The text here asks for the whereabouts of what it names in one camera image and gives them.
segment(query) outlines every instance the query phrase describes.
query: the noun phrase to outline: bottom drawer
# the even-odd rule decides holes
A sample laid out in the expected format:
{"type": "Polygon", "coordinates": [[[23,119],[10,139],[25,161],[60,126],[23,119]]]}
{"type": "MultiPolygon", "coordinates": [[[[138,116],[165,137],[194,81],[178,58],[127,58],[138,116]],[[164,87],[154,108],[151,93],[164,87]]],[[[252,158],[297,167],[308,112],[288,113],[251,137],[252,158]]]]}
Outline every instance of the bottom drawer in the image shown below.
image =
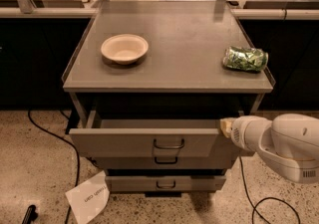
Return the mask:
{"type": "Polygon", "coordinates": [[[222,188],[226,178],[220,176],[107,176],[112,192],[187,192],[222,188]]]}

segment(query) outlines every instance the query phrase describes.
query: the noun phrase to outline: black cabinet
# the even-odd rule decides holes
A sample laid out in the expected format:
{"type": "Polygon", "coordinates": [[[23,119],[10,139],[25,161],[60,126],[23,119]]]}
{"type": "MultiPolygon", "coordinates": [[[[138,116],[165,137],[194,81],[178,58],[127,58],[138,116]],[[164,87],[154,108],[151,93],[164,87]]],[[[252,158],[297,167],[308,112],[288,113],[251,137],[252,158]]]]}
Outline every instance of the black cabinet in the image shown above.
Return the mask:
{"type": "Polygon", "coordinates": [[[276,85],[261,110],[319,110],[319,21],[241,20],[256,48],[269,54],[276,85]]]}
{"type": "Polygon", "coordinates": [[[61,77],[89,20],[0,19],[0,107],[71,107],[61,77]]]}

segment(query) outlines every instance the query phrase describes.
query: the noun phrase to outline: table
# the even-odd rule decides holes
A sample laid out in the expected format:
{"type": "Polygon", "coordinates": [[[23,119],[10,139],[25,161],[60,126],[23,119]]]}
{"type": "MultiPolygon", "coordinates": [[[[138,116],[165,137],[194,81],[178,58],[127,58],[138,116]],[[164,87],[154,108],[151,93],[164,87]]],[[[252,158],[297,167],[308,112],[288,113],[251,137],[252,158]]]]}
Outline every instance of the table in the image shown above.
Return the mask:
{"type": "Polygon", "coordinates": [[[258,108],[272,86],[262,72],[225,69],[229,46],[249,44],[216,1],[105,2],[66,70],[84,128],[80,154],[108,172],[111,191],[215,191],[238,149],[218,119],[258,108]],[[121,66],[102,58],[109,37],[137,34],[146,57],[121,66]]]}

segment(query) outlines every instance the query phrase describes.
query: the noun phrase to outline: drawer handle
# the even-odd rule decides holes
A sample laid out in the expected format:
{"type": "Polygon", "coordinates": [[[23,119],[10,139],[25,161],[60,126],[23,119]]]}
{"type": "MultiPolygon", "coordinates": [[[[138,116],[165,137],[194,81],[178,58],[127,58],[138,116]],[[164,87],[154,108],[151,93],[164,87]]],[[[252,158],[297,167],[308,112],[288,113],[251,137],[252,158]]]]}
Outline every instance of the drawer handle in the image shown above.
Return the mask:
{"type": "Polygon", "coordinates": [[[184,139],[182,139],[180,145],[178,146],[158,146],[157,140],[154,139],[153,145],[155,148],[159,148],[159,149],[181,149],[185,146],[185,141],[184,139]]]}
{"type": "Polygon", "coordinates": [[[159,182],[157,181],[157,189],[173,189],[176,187],[176,182],[174,181],[172,186],[159,186],[159,182]]]}
{"type": "Polygon", "coordinates": [[[156,157],[155,158],[155,162],[156,162],[156,164],[176,164],[177,163],[177,157],[175,158],[175,160],[174,161],[171,161],[171,162],[159,162],[158,161],[158,158],[156,157]]]}

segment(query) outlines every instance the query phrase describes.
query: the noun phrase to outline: terrazzo floor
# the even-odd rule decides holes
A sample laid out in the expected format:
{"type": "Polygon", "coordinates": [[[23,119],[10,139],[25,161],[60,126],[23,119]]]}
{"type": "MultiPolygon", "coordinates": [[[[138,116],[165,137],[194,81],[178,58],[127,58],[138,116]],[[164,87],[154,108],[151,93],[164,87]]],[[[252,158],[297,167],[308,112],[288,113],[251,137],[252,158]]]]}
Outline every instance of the terrazzo floor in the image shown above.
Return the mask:
{"type": "MultiPolygon", "coordinates": [[[[65,135],[68,120],[59,111],[32,111],[31,118],[70,141],[65,135]]],[[[77,169],[72,147],[30,123],[27,111],[1,111],[0,159],[0,223],[22,223],[31,204],[39,214],[34,223],[65,223],[69,206],[65,192],[74,187],[77,169]]],[[[266,167],[257,155],[242,159],[254,204],[264,197],[278,197],[296,209],[301,223],[319,223],[319,183],[293,184],[266,167]]],[[[80,183],[101,171],[82,157],[80,170],[80,183]]],[[[226,177],[216,193],[183,193],[181,197],[111,194],[107,207],[91,223],[252,223],[238,159],[226,177]]],[[[265,201],[258,210],[270,223],[298,223],[293,211],[278,201],[265,201]]],[[[258,216],[254,219],[254,223],[265,223],[258,216]]],[[[72,212],[68,223],[76,223],[72,212]]]]}

